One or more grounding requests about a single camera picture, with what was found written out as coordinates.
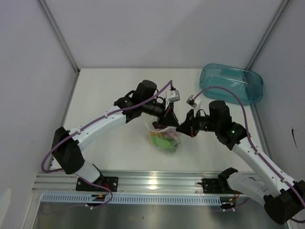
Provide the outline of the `purple toy eggplant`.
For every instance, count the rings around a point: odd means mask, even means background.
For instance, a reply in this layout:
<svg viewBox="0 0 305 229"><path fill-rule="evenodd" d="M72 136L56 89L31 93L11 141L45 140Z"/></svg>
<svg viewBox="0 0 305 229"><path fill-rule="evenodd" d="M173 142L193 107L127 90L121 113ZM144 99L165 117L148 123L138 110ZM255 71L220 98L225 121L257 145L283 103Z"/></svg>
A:
<svg viewBox="0 0 305 229"><path fill-rule="evenodd" d="M175 131L168 131L168 132L166 132L166 134L169 137L171 137L172 139L174 139L175 141L180 141L180 137L179 137L177 132L175 132Z"/></svg>

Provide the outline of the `clear zip top bag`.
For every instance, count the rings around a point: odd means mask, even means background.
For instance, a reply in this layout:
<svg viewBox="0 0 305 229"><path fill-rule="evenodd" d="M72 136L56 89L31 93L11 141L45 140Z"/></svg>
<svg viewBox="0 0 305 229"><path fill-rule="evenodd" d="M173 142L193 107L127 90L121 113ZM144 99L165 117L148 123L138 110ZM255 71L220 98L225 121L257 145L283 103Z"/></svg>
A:
<svg viewBox="0 0 305 229"><path fill-rule="evenodd" d="M159 152L176 154L182 149L181 134L173 126L159 125L157 121L144 123L146 127L146 141Z"/></svg>

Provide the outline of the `yellow toy pepper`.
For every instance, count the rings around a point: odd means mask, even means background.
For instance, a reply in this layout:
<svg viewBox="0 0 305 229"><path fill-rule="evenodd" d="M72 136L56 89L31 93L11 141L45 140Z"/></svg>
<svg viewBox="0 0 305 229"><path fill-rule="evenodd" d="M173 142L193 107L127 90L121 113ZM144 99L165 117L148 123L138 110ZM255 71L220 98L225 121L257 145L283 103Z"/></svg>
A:
<svg viewBox="0 0 305 229"><path fill-rule="evenodd" d="M147 133L147 139L148 139L148 140L151 140L151 137L152 137L152 136L155 136L155 132L149 131L149 132Z"/></svg>

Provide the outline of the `green toy pea pod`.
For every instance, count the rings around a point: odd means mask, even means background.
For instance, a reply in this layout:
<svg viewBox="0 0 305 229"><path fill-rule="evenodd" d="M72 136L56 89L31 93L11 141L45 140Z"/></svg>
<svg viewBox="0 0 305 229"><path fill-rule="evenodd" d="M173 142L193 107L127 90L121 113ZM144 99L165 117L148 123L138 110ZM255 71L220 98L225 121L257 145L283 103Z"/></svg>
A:
<svg viewBox="0 0 305 229"><path fill-rule="evenodd" d="M160 135L155 135L151 137L151 143L161 149L170 150L172 138L164 138Z"/></svg>

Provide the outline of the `green toy pepper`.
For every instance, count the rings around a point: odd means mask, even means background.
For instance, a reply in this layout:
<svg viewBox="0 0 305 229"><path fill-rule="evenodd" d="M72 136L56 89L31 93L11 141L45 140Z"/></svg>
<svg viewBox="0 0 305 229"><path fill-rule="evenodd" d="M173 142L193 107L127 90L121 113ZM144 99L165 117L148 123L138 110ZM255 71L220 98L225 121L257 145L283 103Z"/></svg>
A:
<svg viewBox="0 0 305 229"><path fill-rule="evenodd" d="M179 141L176 140L171 141L171 148L179 148L179 146L180 146Z"/></svg>

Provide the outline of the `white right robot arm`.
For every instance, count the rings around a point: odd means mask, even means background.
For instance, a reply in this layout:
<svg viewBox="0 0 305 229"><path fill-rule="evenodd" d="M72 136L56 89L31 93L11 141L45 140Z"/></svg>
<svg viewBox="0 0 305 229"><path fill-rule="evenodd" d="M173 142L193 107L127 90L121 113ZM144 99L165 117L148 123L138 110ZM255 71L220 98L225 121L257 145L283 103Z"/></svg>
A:
<svg viewBox="0 0 305 229"><path fill-rule="evenodd" d="M283 225L305 208L305 182L296 181L277 166L252 140L241 124L232 121L224 101L212 101L209 114L201 116L200 102L188 101L192 109L186 121L190 136L199 131L215 133L218 141L237 154L256 173L261 182L244 177L238 171L218 179L222 192L239 191L262 205L268 216Z"/></svg>

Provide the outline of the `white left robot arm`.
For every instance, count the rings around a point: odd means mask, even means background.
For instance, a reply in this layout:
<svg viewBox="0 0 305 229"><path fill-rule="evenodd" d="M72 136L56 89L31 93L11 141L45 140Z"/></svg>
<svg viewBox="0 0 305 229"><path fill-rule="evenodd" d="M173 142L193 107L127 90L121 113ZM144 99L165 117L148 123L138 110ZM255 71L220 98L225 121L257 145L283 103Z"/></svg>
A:
<svg viewBox="0 0 305 229"><path fill-rule="evenodd" d="M83 157L83 150L102 134L124 125L145 113L157 118L157 124L178 127L174 113L174 103L180 100L179 91L168 82L161 90L149 80L143 80L135 90L119 98L100 117L87 124L66 130L60 127L55 131L51 154L67 174L75 174L86 180L91 190L103 186L103 174Z"/></svg>

